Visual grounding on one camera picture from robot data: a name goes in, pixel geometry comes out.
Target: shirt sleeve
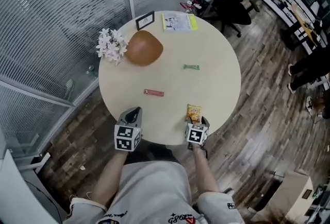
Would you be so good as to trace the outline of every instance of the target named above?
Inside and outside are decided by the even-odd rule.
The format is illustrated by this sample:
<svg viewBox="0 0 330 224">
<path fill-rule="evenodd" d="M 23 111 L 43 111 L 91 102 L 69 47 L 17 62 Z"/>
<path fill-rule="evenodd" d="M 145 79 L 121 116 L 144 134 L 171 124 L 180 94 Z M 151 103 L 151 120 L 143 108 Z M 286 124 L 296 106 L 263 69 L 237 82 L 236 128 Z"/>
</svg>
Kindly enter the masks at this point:
<svg viewBox="0 0 330 224">
<path fill-rule="evenodd" d="M 210 223 L 244 223 L 230 195 L 205 192 L 198 198 L 197 205 Z"/>
<path fill-rule="evenodd" d="M 95 224 L 106 213 L 107 208 L 85 198 L 73 198 L 70 214 L 63 224 Z"/>
</svg>

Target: white t-shirt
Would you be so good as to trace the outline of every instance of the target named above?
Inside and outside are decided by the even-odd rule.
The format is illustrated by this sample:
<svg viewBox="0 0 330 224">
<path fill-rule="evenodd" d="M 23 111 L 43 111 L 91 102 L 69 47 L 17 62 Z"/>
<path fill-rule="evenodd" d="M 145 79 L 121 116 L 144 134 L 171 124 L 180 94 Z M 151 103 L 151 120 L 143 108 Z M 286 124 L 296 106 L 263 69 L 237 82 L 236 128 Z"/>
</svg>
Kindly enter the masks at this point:
<svg viewBox="0 0 330 224">
<path fill-rule="evenodd" d="M 87 199 L 73 198 L 64 224 L 243 223 L 232 197 L 203 193 L 191 207 L 185 169 L 178 163 L 151 161 L 125 165 L 109 209 Z"/>
</svg>

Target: picture frame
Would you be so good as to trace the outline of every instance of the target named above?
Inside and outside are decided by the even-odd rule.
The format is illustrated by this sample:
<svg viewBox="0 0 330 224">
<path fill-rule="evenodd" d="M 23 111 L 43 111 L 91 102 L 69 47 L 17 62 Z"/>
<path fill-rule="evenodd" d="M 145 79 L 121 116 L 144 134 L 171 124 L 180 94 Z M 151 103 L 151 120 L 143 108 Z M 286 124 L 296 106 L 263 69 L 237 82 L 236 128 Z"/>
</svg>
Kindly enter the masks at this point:
<svg viewBox="0 0 330 224">
<path fill-rule="evenodd" d="M 312 192 L 312 190 L 307 189 L 307 190 L 305 191 L 305 193 L 303 194 L 302 198 L 303 198 L 303 199 L 308 199 L 309 196 L 310 196 L 310 194 L 311 194 L 311 192 Z"/>
<path fill-rule="evenodd" d="M 155 11 L 151 11 L 136 19 L 136 29 L 139 31 L 155 21 Z"/>
</svg>

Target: table top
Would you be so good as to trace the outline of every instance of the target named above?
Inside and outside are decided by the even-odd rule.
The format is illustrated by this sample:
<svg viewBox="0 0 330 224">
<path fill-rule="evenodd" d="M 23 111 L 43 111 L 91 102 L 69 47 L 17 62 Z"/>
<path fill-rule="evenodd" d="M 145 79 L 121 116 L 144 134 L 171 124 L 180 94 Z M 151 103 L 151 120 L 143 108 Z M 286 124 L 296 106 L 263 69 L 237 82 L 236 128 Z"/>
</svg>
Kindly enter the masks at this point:
<svg viewBox="0 0 330 224">
<path fill-rule="evenodd" d="M 311 35 L 311 33 L 313 32 L 313 30 L 311 31 L 308 27 L 305 26 L 305 23 L 308 22 L 308 21 L 310 21 L 310 20 L 304 15 L 304 12 L 298 7 L 297 4 L 293 3 L 291 5 L 291 7 L 292 7 L 292 11 L 294 13 L 294 16 L 296 17 L 297 21 L 300 23 L 300 25 L 304 29 L 304 31 L 307 34 L 307 36 L 309 37 L 309 39 L 314 43 L 314 45 L 317 45 L 314 42 L 313 37 Z"/>
<path fill-rule="evenodd" d="M 164 31 L 161 13 L 155 12 L 155 21 L 143 29 L 163 44 L 161 56 L 144 67 L 126 58 L 117 66 L 102 58 L 99 83 L 105 105 L 115 119 L 140 106 L 143 138 L 178 145 L 186 141 L 188 104 L 202 107 L 201 116 L 210 122 L 209 134 L 224 124 L 236 106 L 241 73 L 233 48 L 215 27 L 196 18 L 196 31 Z M 120 29 L 128 39 L 136 31 L 135 19 Z M 200 70 L 184 70 L 184 64 L 199 65 Z M 164 97 L 146 95 L 144 89 L 162 91 Z"/>
</svg>

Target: black pants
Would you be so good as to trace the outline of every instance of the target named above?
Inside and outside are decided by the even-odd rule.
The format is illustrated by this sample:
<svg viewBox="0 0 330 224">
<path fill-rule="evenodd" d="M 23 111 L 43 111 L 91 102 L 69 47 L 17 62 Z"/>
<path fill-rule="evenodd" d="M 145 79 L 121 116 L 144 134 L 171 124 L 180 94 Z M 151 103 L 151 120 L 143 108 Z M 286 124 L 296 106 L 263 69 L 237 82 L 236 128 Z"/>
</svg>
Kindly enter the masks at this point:
<svg viewBox="0 0 330 224">
<path fill-rule="evenodd" d="M 306 70 L 301 76 L 295 77 L 294 81 L 290 84 L 292 90 L 315 81 L 317 78 L 326 75 L 327 70 L 322 66 L 324 61 L 323 58 L 320 58 L 321 54 L 312 53 L 311 55 L 303 58 L 298 61 L 294 66 L 290 68 L 290 71 L 293 75 L 299 74 L 303 70 Z"/>
<path fill-rule="evenodd" d="M 139 162 L 148 162 L 148 161 L 168 161 L 179 163 L 177 159 L 173 156 L 173 153 L 170 149 L 167 149 L 164 144 L 155 144 L 149 143 L 147 150 L 150 151 L 154 159 L 150 159 L 145 152 L 140 152 L 136 150 L 130 152 L 126 158 L 125 164 L 133 164 Z"/>
</svg>

